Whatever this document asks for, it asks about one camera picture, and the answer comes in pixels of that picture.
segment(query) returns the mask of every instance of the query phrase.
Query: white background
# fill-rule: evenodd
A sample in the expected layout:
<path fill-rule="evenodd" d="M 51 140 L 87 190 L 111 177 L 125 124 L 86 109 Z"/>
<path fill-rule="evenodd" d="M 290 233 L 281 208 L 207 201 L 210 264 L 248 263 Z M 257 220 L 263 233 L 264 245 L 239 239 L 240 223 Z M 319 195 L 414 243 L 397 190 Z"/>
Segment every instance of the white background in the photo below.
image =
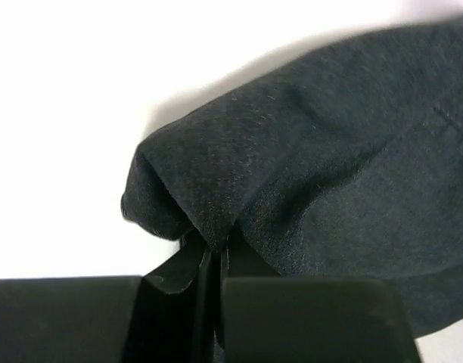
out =
<path fill-rule="evenodd" d="M 0 0 L 0 278 L 144 274 L 176 251 L 120 215 L 139 141 L 306 50 L 449 0 Z M 420 341 L 463 363 L 463 321 Z"/>

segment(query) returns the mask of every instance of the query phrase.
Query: dark gray fabric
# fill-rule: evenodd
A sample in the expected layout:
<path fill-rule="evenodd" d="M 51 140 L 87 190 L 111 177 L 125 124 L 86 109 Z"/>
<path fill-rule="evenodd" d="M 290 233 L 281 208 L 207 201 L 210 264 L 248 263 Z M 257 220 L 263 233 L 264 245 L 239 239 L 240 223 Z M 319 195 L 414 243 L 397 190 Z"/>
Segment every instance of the dark gray fabric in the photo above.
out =
<path fill-rule="evenodd" d="M 417 337 L 463 318 L 463 23 L 313 51 L 159 129 L 122 208 L 216 252 L 238 224 L 286 276 L 391 281 Z"/>

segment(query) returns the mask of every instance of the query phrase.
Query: folded fabric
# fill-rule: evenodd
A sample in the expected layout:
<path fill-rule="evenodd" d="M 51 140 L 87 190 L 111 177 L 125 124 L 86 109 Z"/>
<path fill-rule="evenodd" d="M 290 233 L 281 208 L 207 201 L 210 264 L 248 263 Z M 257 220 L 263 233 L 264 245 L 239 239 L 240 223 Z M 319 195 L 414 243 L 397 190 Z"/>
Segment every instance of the folded fabric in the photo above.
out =
<path fill-rule="evenodd" d="M 419 337 L 463 318 L 463 21 L 348 39 L 146 138 L 126 219 L 284 276 L 391 281 Z"/>

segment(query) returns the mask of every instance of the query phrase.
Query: white surface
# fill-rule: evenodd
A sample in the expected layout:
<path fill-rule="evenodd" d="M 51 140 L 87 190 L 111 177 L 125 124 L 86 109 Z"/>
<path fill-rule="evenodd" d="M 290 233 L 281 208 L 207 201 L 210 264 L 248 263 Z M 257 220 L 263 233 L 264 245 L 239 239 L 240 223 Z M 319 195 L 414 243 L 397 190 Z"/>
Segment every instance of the white surface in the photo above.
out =
<path fill-rule="evenodd" d="M 176 245 L 125 223 L 135 146 L 298 54 L 455 1 L 0 0 L 0 278 L 144 274 Z M 463 322 L 421 341 L 463 363 Z"/>

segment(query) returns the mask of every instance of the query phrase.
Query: black plastic object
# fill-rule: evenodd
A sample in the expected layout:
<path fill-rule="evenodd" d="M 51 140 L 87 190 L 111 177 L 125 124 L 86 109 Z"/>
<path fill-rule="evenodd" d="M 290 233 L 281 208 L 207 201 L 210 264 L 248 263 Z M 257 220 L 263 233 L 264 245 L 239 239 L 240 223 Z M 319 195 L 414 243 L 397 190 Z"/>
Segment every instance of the black plastic object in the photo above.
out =
<path fill-rule="evenodd" d="M 378 280 L 283 278 L 234 228 L 221 256 L 197 231 L 143 278 L 0 281 L 0 362 L 420 362 Z"/>
<path fill-rule="evenodd" d="M 378 280 L 229 278 L 226 363 L 421 362 L 396 294 Z"/>
<path fill-rule="evenodd" d="M 1 280 L 0 362 L 211 362 L 212 259 L 191 240 L 143 278 Z"/>

